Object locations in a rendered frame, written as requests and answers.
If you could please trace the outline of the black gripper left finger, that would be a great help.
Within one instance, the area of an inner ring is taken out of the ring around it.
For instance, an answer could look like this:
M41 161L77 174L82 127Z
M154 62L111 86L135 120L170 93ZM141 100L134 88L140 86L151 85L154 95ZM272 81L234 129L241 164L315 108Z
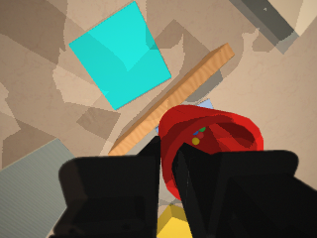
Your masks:
M159 211L160 136L136 155L78 157L65 162L58 179L66 206L74 199L141 195L146 227L157 238Z

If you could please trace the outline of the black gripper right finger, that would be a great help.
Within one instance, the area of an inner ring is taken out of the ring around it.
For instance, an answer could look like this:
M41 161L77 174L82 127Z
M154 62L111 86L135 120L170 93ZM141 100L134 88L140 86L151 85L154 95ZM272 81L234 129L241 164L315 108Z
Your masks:
M287 150L208 154L183 143L171 170L192 238L215 238L227 180L232 176L295 175L299 164Z

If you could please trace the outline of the brown wooden beam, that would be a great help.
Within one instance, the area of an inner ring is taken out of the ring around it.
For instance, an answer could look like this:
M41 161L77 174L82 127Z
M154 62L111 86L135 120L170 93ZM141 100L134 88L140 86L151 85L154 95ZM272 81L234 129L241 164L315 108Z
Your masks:
M125 156L159 124L167 110L180 105L234 55L228 43L210 52L114 143L108 156Z

